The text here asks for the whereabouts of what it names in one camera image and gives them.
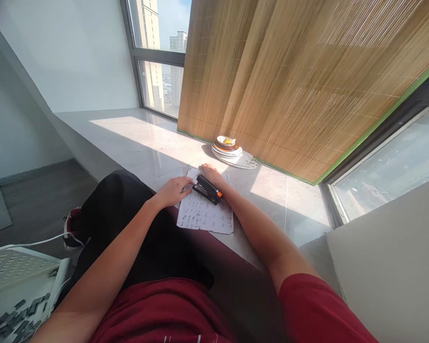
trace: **red shirt sleeve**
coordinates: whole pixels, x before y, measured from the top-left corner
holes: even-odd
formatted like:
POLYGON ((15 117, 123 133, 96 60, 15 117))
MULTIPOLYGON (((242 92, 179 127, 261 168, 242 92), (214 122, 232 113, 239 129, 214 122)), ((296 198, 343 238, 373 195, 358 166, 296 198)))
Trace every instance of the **red shirt sleeve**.
POLYGON ((323 280, 294 274, 281 285, 287 335, 295 342, 377 342, 323 280))

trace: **window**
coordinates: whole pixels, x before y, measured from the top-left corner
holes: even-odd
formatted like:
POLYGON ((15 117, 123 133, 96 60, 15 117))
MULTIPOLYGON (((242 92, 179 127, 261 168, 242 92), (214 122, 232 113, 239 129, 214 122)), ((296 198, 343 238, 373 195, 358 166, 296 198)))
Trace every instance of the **window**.
POLYGON ((176 120, 191 0, 121 0, 121 7, 140 106, 176 120))
POLYGON ((429 181, 429 107, 331 184, 346 221, 429 181))

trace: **cable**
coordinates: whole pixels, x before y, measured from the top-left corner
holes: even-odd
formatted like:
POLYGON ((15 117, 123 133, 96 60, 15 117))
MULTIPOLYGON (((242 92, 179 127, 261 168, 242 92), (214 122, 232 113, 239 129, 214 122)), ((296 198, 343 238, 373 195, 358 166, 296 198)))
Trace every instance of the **cable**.
POLYGON ((11 248, 29 247, 29 246, 34 246, 34 245, 38 245, 38 244, 43 244, 43 243, 47 243, 47 242, 53 241, 56 238, 59 238, 59 237, 65 236, 65 235, 71 236, 75 242, 81 244, 81 246, 84 248, 83 242, 81 242, 79 239, 77 239, 73 233, 71 233, 71 232, 64 232, 64 233, 61 233, 60 235, 57 235, 55 237, 46 239, 45 241, 41 241, 41 242, 28 243, 28 244, 8 244, 8 245, 0 247, 0 251, 8 250, 8 249, 11 249, 11 248))
POLYGON ((54 300, 52 301, 52 304, 51 304, 51 307, 49 308, 50 309, 50 311, 51 311, 51 313, 52 313, 52 308, 54 307, 54 305, 55 305, 55 303, 56 303, 56 299, 58 299, 59 298, 59 295, 60 295, 60 293, 61 293, 61 290, 62 290, 62 288, 65 286, 65 284, 68 282, 68 281, 70 281, 71 280, 71 277, 69 277, 67 280, 65 280, 64 282, 63 282, 63 284, 59 287, 59 289, 57 290, 57 292, 56 292, 56 295, 54 296, 54 300))

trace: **glass window pane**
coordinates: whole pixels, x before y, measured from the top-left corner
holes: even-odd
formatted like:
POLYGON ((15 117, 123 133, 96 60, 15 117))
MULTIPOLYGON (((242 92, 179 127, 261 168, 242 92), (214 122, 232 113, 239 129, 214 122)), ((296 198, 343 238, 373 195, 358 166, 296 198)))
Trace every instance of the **glass window pane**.
POLYGON ((349 220, 429 181, 429 111, 332 186, 349 220))
POLYGON ((138 61, 144 105, 178 118, 184 68, 138 61))
POLYGON ((137 48, 186 52, 191 0, 130 0, 137 48))

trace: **window sill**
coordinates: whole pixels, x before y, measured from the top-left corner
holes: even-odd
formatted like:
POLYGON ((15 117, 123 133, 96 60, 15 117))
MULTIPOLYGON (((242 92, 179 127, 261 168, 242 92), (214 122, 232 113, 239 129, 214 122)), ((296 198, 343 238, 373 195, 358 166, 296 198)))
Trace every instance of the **window sill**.
MULTIPOLYGON (((172 177, 210 163, 228 173, 231 184, 260 207, 300 247, 331 230, 318 187, 259 163, 253 170, 227 166, 210 144, 176 131, 176 123, 145 109, 55 113, 95 147, 157 191, 172 177)), ((248 263, 263 270, 243 229, 210 232, 248 263)))

